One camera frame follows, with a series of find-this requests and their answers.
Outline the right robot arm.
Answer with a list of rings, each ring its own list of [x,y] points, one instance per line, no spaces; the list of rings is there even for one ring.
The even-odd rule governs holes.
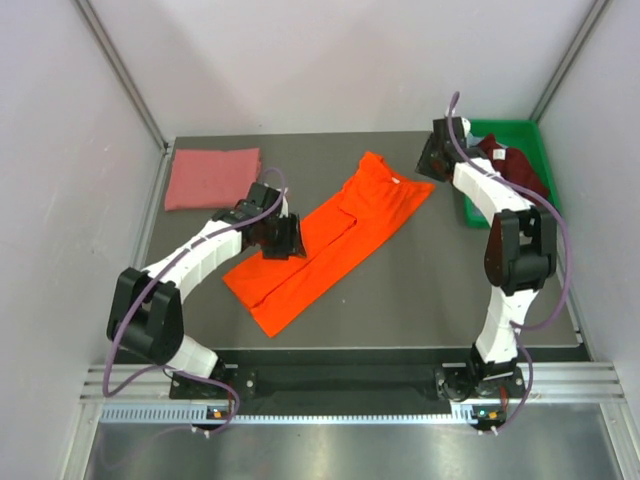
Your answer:
[[[484,254],[491,284],[486,319],[465,370],[439,380],[441,393],[454,401],[490,395],[514,376],[521,326],[557,263],[553,215],[506,185],[482,150],[467,146],[466,125],[460,117],[434,120],[416,166],[421,175],[451,183],[490,225]]]

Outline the green plastic bin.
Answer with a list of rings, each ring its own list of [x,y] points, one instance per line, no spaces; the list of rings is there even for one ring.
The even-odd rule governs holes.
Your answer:
[[[467,145],[477,146],[491,134],[499,149],[516,149],[526,157],[534,179],[547,190],[546,198],[560,209],[552,168],[537,124],[529,120],[473,119]]]

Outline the corner aluminium post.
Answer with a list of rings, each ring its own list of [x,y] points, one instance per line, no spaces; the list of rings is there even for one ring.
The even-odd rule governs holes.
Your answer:
[[[580,54],[588,44],[612,3],[612,0],[594,0],[590,2],[586,14],[572,36],[567,48],[564,50],[560,61],[553,70],[551,77],[529,115],[530,121],[538,124],[543,119],[552,101],[569,76]]]
[[[153,142],[161,151],[166,151],[168,148],[168,141],[162,134],[158,123],[154,119],[146,101],[134,81],[133,76],[123,61],[92,2],[88,0],[72,0],[71,3],[85,22],[91,36],[96,41],[99,50],[114,73],[125,96],[130,101],[133,109],[151,136]]]

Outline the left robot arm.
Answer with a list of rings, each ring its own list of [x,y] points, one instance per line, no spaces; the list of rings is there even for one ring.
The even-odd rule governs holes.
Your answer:
[[[255,182],[231,208],[217,210],[185,244],[142,269],[117,278],[106,336],[156,367],[180,372],[205,396],[226,387],[224,362],[184,330],[183,303],[223,263],[251,247],[266,260],[303,258],[300,218],[283,188]]]

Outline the left corner aluminium post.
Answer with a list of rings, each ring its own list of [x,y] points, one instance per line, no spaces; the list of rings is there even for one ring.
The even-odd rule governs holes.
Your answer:
[[[154,119],[146,101],[134,81],[133,76],[123,61],[92,2],[88,0],[72,0],[71,3],[85,22],[91,36],[96,41],[99,50],[114,73],[125,96],[130,101],[133,109],[151,136],[153,142],[161,151],[166,151],[168,148],[168,141],[162,134],[158,123]]]

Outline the orange t-shirt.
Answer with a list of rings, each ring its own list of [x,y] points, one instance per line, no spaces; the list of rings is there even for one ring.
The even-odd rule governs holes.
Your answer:
[[[435,185],[394,171],[367,152],[355,173],[301,221],[304,258],[255,254],[223,276],[225,285],[269,337],[388,241],[434,192]]]

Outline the right corner aluminium post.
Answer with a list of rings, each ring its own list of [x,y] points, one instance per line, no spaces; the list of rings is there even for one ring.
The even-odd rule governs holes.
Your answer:
[[[572,36],[567,48],[564,50],[560,61],[553,70],[551,77],[529,115],[530,121],[538,124],[543,119],[552,101],[569,76],[580,54],[588,44],[612,3],[612,0],[594,0],[590,2],[586,14]]]

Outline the maroon t-shirt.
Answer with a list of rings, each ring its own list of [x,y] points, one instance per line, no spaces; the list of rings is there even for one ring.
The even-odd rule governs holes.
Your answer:
[[[549,197],[549,189],[542,183],[521,150],[499,144],[494,134],[480,140],[477,147],[487,155],[493,168],[507,181],[531,190],[541,197]]]

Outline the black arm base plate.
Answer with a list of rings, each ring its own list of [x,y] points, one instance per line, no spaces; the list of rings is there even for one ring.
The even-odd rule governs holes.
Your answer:
[[[409,391],[437,400],[442,389],[451,399],[511,397],[524,393],[521,371],[511,377],[486,381],[477,387],[466,377],[466,368],[454,365],[229,365],[214,374],[245,400],[266,399],[275,393],[298,392],[400,392]]]

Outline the folded pink t-shirt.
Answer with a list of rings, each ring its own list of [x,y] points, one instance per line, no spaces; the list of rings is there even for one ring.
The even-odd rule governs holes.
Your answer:
[[[261,170],[259,148],[175,151],[164,198],[166,211],[233,207]]]

